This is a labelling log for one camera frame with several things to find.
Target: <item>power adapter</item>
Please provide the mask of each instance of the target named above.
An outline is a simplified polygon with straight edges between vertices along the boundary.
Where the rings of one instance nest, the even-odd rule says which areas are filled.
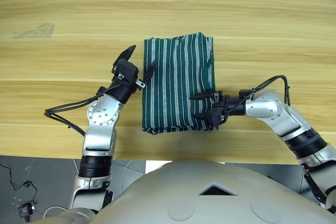
[[[34,209],[35,207],[30,202],[22,205],[19,207],[20,218],[25,218],[26,222],[29,222]]]

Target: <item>silver robot arm segment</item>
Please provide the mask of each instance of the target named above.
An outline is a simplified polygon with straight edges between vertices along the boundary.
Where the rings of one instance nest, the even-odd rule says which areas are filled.
[[[84,138],[80,170],[75,177],[69,209],[85,207],[100,211],[111,202],[112,192],[106,188],[111,181],[110,167],[117,137],[115,126],[122,107],[120,101],[108,94],[90,105],[87,112],[89,128]]]
[[[99,212],[113,199],[107,188],[111,181],[111,161],[117,133],[115,126],[123,104],[130,96],[146,87],[155,62],[146,70],[143,80],[138,79],[138,68],[128,62],[135,46],[121,53],[113,64],[114,77],[110,87],[101,87],[98,101],[90,104],[87,112],[89,128],[85,133],[79,174],[75,178],[69,209],[88,208]]]
[[[261,90],[245,103],[245,114],[265,122],[286,143],[305,169],[315,197],[336,212],[336,150],[274,90]]]

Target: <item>vent grille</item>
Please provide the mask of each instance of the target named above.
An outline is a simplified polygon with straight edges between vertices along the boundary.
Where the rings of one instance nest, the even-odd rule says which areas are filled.
[[[233,195],[224,191],[216,186],[211,186],[210,188],[206,189],[201,195]]]

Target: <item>black cable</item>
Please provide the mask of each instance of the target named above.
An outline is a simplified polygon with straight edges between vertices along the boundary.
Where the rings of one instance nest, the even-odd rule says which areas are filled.
[[[34,189],[35,189],[35,194],[34,194],[33,199],[32,199],[31,201],[32,201],[34,204],[37,204],[37,200],[35,199],[35,197],[36,197],[36,195],[37,195],[37,188],[36,188],[36,186],[33,184],[33,182],[30,181],[30,180],[27,180],[27,181],[25,181],[22,185],[17,186],[17,185],[12,181],[12,169],[11,169],[10,167],[8,167],[8,166],[5,166],[5,165],[1,164],[1,163],[0,163],[0,166],[2,166],[3,168],[6,168],[6,169],[9,170],[9,182],[10,182],[10,184],[12,185],[14,191],[19,190],[19,189],[22,188],[23,186],[25,186],[25,187],[29,187],[30,185],[32,185],[32,186],[34,187]]]
[[[83,106],[86,106],[86,105],[92,103],[93,101],[97,100],[103,94],[111,91],[112,89],[120,87],[121,85],[122,85],[122,83],[114,85],[114,86],[106,89],[105,91],[100,92],[99,94],[95,95],[94,97],[90,97],[90,98],[85,99],[83,101],[67,103],[67,104],[56,106],[56,107],[53,107],[53,108],[50,108],[50,109],[46,109],[44,115],[48,118],[51,118],[53,120],[56,120],[60,123],[63,123],[65,125],[67,125],[68,128],[72,128],[75,131],[77,131],[79,134],[81,134],[82,136],[85,136],[85,131],[82,130],[79,126],[75,125],[74,123],[71,123],[69,120],[63,118],[62,116],[57,115],[56,113],[69,111],[69,110],[74,110],[74,109],[78,109],[78,108],[81,108]]]
[[[266,88],[267,86],[269,86],[270,84],[272,84],[273,82],[275,82],[278,79],[282,79],[285,83],[285,104],[290,106],[289,86],[288,86],[287,78],[286,78],[286,76],[279,75],[279,76],[273,76],[273,77],[269,78],[268,80],[264,81],[262,84],[258,85],[256,88],[252,88],[251,92],[247,96],[245,96],[237,105],[235,105],[232,109],[230,109],[228,111],[228,113],[230,114],[235,108],[237,108],[238,106],[243,104],[247,99],[249,99],[249,98],[252,99],[254,93]]]

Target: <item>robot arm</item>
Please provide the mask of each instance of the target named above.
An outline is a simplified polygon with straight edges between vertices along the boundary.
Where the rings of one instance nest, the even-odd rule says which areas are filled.
[[[113,199],[113,192],[107,191],[111,181],[111,161],[114,155],[117,133],[115,126],[123,104],[137,89],[145,88],[151,79],[155,62],[138,79],[138,68],[128,62],[135,46],[125,50],[113,64],[114,77],[107,89],[101,87],[102,94],[90,104],[87,117],[89,128],[85,133],[79,174],[75,178],[69,209],[87,208],[99,212]]]
[[[265,122],[296,155],[316,199],[335,213],[336,150],[296,109],[283,102],[278,92],[263,88],[255,90],[241,90],[238,97],[222,95],[221,91],[197,94],[191,99],[211,97],[214,103],[210,110],[195,117],[211,126],[225,123],[231,115],[245,115]]]

